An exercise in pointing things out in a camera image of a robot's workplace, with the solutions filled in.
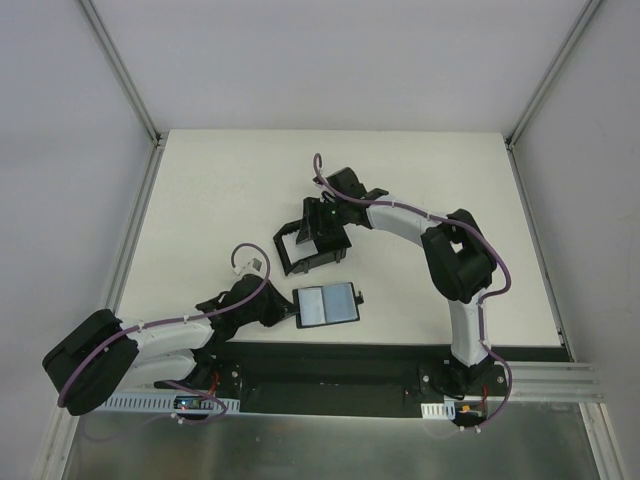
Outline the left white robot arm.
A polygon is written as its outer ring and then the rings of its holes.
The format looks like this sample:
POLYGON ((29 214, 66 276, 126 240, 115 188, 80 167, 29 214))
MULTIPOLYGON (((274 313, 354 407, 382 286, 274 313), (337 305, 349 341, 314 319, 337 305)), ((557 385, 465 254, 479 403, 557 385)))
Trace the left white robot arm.
POLYGON ((297 312, 271 282, 255 274, 195 308, 193 317, 132 324, 110 309, 92 313, 42 361, 58 392, 58 406, 81 416, 117 391, 171 381, 207 390, 216 378, 218 348, 240 328, 273 327, 297 312))

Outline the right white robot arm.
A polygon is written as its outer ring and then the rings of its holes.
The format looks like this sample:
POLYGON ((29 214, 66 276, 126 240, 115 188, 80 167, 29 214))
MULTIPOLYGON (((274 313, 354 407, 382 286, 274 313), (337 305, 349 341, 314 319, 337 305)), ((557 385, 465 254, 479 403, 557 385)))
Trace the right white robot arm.
POLYGON ((483 303, 492 295, 488 288, 494 271, 504 263, 474 217, 464 209, 446 216, 429 213, 384 189, 366 189, 349 167, 326 177, 322 165, 317 155, 313 182, 322 194, 303 200, 294 250, 306 247, 309 254, 300 262, 313 268, 337 261, 349 242, 347 225, 387 232, 420 247, 434 287, 449 304, 451 385, 461 394, 476 392, 493 363, 483 303))

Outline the black card tray box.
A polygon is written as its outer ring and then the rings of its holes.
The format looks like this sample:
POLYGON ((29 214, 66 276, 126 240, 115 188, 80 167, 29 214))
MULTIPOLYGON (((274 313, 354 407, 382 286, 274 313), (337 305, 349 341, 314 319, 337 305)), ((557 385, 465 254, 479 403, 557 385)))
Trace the black card tray box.
POLYGON ((302 221, 284 224, 274 235, 273 241, 285 276, 307 274, 326 264, 340 263, 352 247, 346 231, 341 228, 334 239, 308 240, 297 243, 302 221))

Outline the black leather card holder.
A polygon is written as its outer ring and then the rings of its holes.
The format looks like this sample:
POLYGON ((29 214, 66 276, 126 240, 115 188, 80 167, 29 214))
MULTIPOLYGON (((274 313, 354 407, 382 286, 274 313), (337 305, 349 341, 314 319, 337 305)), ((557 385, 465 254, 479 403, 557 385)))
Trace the black leather card holder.
POLYGON ((295 289, 293 300, 298 329, 357 322, 364 303, 362 292, 352 282, 295 289))

